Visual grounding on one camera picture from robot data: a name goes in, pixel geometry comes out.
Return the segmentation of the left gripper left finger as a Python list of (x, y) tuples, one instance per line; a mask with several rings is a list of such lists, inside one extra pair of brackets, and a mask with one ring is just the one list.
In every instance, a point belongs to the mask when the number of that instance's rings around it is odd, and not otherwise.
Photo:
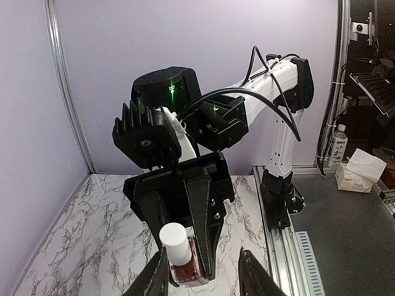
[(150, 259), (131, 286), (122, 296), (167, 296), (169, 282), (169, 264), (166, 248)]

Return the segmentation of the red nail polish bottle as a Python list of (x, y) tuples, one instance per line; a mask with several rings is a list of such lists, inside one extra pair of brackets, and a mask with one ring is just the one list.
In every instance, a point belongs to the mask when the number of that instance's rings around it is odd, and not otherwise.
[(176, 284), (197, 287), (209, 282), (198, 257), (196, 239), (182, 224), (165, 224), (159, 231), (159, 239), (165, 247), (170, 274)]

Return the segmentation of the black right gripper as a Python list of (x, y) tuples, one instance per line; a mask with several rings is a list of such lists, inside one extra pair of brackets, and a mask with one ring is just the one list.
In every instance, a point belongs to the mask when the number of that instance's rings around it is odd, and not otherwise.
[[(189, 171), (198, 168), (205, 168), (210, 178), (194, 178), (187, 181), (185, 187)], [(223, 217), (214, 218), (216, 211), (212, 210), (211, 202), (215, 200), (217, 211), (225, 216), (223, 201), (235, 199), (228, 165), (221, 152), (213, 152), (181, 162), (178, 169), (177, 173), (159, 169), (129, 178), (124, 182), (123, 193), (137, 217), (148, 224), (159, 250), (162, 248), (159, 231), (168, 222), (168, 211), (173, 221), (192, 224), (198, 259), (204, 275), (212, 281), (216, 277), (217, 245)]]

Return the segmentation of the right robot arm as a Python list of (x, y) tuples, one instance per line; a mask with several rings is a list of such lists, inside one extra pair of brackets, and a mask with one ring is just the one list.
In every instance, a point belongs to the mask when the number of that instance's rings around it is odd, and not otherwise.
[(311, 105), (314, 82), (309, 61), (297, 54), (251, 57), (244, 79), (203, 94), (196, 73), (169, 67), (145, 74), (114, 123), (115, 145), (144, 174), (129, 178), (123, 192), (137, 217), (148, 224), (167, 257), (176, 286), (216, 276), (216, 251), (235, 192), (223, 151), (239, 143), (261, 113), (275, 114), (275, 136), (260, 182), (267, 226), (289, 226), (289, 215), (304, 208), (292, 183), (299, 122)]

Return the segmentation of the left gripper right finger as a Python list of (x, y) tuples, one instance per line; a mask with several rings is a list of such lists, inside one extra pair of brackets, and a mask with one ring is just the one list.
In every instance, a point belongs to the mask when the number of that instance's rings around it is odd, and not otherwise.
[(241, 247), (239, 253), (240, 295), (286, 296), (248, 249)]

